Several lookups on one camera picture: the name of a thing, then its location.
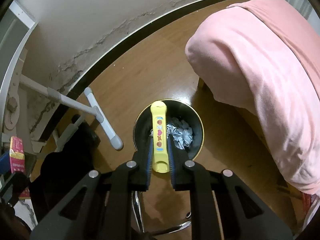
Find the chrome chair base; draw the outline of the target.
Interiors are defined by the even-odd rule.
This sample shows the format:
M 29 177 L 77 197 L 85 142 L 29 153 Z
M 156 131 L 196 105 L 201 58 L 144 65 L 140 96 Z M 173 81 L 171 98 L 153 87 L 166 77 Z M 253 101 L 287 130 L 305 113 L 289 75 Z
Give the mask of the chrome chair base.
M 131 194 L 132 217 L 136 223 L 136 229 L 140 235 L 149 233 L 152 237 L 177 233 L 191 227 L 191 212 L 188 212 L 179 223 L 164 222 L 163 219 L 152 218 L 146 213 L 143 194 L 133 191 Z

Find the yellow red small box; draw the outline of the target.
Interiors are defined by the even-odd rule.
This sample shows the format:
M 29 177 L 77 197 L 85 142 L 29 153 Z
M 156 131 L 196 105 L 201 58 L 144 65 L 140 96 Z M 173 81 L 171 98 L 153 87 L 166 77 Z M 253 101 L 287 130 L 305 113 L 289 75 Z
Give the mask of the yellow red small box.
M 23 141 L 18 137 L 10 138 L 9 160 L 11 172 L 25 172 L 25 155 L 23 150 Z

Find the white desk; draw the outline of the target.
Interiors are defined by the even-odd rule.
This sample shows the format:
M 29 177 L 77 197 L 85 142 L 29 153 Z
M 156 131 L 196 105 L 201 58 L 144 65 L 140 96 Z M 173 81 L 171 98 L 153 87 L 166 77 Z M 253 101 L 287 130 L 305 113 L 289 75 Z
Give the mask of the white desk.
M 27 55 L 25 44 L 37 26 L 33 17 L 14 0 L 1 20 L 1 143 L 23 134 L 27 121 L 27 93 L 20 86 Z

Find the yellow plastic toy stick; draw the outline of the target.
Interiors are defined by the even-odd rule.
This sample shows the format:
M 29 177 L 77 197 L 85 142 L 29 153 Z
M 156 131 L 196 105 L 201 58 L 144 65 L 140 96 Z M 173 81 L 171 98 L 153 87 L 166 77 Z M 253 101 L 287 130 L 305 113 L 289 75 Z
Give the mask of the yellow plastic toy stick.
M 167 106 L 163 101 L 155 101 L 150 107 L 152 115 L 153 161 L 152 168 L 158 173 L 169 172 L 167 150 Z

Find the black gold trash bin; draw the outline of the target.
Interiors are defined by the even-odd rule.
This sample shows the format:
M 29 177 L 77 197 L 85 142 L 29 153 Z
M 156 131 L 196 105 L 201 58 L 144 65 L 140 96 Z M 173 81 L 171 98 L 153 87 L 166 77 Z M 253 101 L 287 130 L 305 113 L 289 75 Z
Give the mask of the black gold trash bin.
M 172 135 L 176 148 L 185 150 L 190 159 L 195 159 L 204 143 L 204 127 L 198 113 L 188 104 L 175 99 L 164 99 L 167 106 L 167 134 Z M 136 150 L 143 149 L 153 135 L 151 106 L 138 116 L 133 129 Z

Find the blue white wrapper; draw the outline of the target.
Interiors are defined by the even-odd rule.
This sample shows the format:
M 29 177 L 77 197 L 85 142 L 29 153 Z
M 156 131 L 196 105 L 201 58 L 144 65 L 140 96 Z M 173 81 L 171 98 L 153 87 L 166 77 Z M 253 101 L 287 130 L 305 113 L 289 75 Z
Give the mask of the blue white wrapper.
M 172 135 L 175 147 L 180 150 L 186 150 L 193 142 L 193 129 L 185 122 L 181 126 L 167 124 L 167 135 Z

